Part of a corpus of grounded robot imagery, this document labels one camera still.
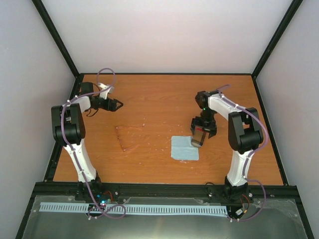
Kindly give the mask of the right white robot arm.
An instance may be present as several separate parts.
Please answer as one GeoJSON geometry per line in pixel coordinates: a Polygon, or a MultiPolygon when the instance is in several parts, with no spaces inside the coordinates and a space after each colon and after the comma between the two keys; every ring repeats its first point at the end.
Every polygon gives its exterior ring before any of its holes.
{"type": "Polygon", "coordinates": [[[229,202],[236,201],[246,193],[251,159],[260,144],[266,141],[264,136],[267,134],[263,133],[264,126],[259,120],[258,111],[232,102],[219,90],[198,92],[195,101],[201,113],[191,121],[192,146],[201,148],[206,137],[217,134],[215,114],[220,114],[228,121],[228,142],[233,153],[230,170],[225,177],[223,196],[229,202]]]}

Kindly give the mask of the brown fabric sunglasses pouch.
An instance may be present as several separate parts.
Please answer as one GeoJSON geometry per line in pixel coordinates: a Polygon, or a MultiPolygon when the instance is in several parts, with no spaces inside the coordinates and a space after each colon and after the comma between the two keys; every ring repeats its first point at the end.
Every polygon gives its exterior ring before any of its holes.
{"type": "Polygon", "coordinates": [[[203,146],[206,137],[206,132],[201,127],[195,127],[192,133],[191,145],[196,148],[203,146]]]}

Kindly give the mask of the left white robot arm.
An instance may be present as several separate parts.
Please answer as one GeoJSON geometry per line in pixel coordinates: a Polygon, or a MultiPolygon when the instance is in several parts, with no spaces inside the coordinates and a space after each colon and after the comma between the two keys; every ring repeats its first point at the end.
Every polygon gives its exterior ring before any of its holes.
{"type": "Polygon", "coordinates": [[[124,105],[122,102],[109,98],[113,90],[113,85],[84,82],[80,93],[73,99],[51,108],[53,137],[69,154],[78,175],[80,190],[86,190],[87,196],[95,201],[103,197],[104,188],[86,150],[86,129],[82,114],[100,109],[115,112],[121,108],[124,105]],[[97,86],[98,91],[94,91],[94,86],[97,86]]]}

